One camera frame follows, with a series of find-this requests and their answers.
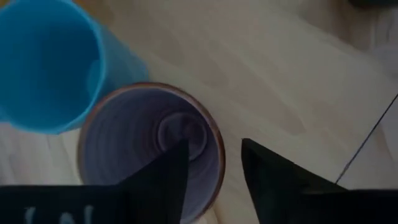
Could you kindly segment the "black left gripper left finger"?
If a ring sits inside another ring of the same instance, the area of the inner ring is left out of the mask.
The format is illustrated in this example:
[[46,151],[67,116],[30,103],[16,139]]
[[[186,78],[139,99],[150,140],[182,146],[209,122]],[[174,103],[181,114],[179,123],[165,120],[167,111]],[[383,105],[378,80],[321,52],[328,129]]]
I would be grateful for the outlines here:
[[188,179],[188,141],[179,141],[118,184],[118,224],[180,224]]

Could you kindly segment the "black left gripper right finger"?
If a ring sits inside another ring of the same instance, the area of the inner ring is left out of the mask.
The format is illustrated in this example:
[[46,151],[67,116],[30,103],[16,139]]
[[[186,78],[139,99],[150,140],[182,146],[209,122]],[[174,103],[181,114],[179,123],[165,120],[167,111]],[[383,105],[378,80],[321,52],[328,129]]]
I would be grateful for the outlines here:
[[345,190],[249,138],[242,139],[241,161],[260,224],[295,224],[300,196]]

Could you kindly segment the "purple mug with brown rim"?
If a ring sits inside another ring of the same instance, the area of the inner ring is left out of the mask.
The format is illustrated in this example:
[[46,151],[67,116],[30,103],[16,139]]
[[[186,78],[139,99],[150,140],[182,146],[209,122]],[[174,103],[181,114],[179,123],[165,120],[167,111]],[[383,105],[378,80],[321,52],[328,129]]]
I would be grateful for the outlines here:
[[226,158],[211,114],[175,86],[135,83],[103,98],[78,138],[80,179],[86,185],[118,183],[182,139],[189,141],[189,169],[181,224],[190,224],[214,204]]

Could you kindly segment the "blue mug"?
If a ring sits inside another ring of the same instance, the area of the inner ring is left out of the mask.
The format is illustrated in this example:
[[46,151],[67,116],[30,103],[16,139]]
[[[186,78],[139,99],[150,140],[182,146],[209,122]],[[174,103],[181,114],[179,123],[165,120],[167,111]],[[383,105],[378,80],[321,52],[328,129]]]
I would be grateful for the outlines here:
[[0,7],[0,123],[70,131],[107,94],[148,79],[145,63],[71,0]]

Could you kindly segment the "wooden shelf with black frame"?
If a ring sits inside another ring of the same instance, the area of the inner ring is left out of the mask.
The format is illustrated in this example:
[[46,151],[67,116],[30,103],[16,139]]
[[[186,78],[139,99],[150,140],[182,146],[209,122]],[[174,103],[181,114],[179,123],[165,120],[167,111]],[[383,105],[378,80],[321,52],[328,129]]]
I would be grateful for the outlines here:
[[73,0],[211,113],[221,192],[200,224],[255,224],[240,142],[337,180],[398,94],[368,54],[325,30],[339,0]]

